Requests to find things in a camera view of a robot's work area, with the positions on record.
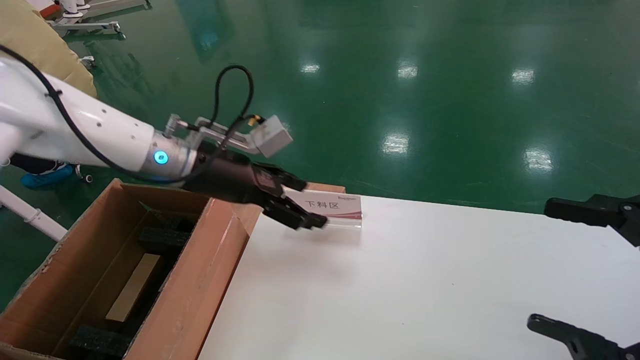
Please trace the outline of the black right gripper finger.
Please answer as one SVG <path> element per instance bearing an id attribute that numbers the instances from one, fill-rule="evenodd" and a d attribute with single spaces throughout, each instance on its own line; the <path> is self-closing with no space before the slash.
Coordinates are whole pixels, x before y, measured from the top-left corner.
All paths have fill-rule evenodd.
<path id="1" fill-rule="evenodd" d="M 571 223 L 610 227 L 634 248 L 640 246 L 638 194 L 627 198 L 594 194 L 583 202 L 553 197 L 546 201 L 543 214 L 551 219 Z"/>
<path id="2" fill-rule="evenodd" d="M 537 334 L 564 344 L 574 360 L 638 360 L 640 344 L 620 347 L 599 333 L 543 315 L 530 315 L 526 327 Z"/>

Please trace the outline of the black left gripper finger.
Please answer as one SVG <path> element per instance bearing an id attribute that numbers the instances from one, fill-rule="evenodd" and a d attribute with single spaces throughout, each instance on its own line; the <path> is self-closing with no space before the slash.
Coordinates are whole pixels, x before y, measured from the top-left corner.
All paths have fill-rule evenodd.
<path id="1" fill-rule="evenodd" d="M 254 162 L 254 182 L 264 193 L 284 193 L 283 187 L 302 192 L 308 182 L 283 168 L 265 162 Z"/>
<path id="2" fill-rule="evenodd" d="M 293 229 L 324 228 L 329 219 L 317 213 L 309 212 L 288 196 L 269 197 L 262 205 L 262 213 L 277 223 Z"/>

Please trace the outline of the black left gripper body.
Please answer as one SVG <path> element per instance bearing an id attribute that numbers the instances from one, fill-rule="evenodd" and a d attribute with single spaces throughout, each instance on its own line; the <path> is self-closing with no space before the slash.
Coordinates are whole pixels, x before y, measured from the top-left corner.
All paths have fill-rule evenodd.
<path id="1" fill-rule="evenodd" d="M 223 151 L 214 159 L 201 153 L 193 169 L 198 173 L 182 189 L 235 204 L 263 206 L 283 196 L 274 167 L 253 162 L 246 155 Z"/>

